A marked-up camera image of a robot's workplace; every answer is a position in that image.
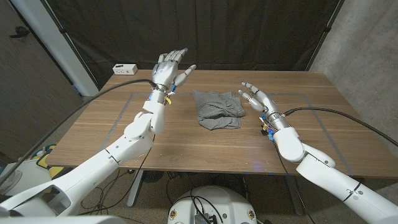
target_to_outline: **robotic arm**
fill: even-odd
[[[273,133],[274,141],[284,159],[299,163],[296,170],[300,175],[338,197],[368,223],[398,220],[396,205],[336,170],[335,162],[330,156],[300,141],[296,130],[289,126],[267,94],[252,84],[242,82],[242,85],[251,89],[253,97],[242,90],[238,90],[239,94],[255,110],[265,114],[261,118],[264,129]]]
[[[152,72],[157,84],[124,134],[71,172],[50,182],[21,192],[0,204],[0,208],[24,217],[63,217],[77,215],[80,202],[121,164],[140,156],[152,147],[152,135],[163,131],[165,97],[170,86],[181,86],[196,68],[192,65],[177,76],[178,64],[188,49],[162,54]],[[49,197],[45,192],[54,194]]]

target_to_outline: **concrete wall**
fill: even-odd
[[[346,0],[310,70],[324,72],[365,122],[398,141],[398,1]]]

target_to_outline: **dark backdrop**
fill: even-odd
[[[305,70],[338,0],[48,0],[101,88],[115,63],[152,69]]]

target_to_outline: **wooden table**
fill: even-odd
[[[134,76],[113,75],[104,89],[138,78],[150,78],[150,70]],[[284,175],[273,144],[260,132],[259,113],[247,101],[240,129],[209,131],[198,124],[192,90],[220,93],[243,88],[249,82],[267,92],[281,112],[301,106],[331,108],[360,118],[327,77],[320,72],[255,72],[196,70],[177,88],[166,108],[166,125],[156,135],[154,147],[142,168],[193,172],[230,172]],[[115,89],[90,103],[49,155],[50,165],[75,167],[122,135],[142,111],[150,92],[147,83]],[[298,111],[287,117],[302,142],[331,156],[336,168],[356,177],[398,177],[398,160],[375,133],[347,118],[322,111]],[[137,169],[144,156],[122,167]],[[283,159],[289,173],[297,165]]]

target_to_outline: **gray cloth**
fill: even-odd
[[[244,110],[238,97],[232,92],[203,93],[193,91],[193,98],[198,109],[198,122],[203,127],[213,130],[218,128],[240,128]]]

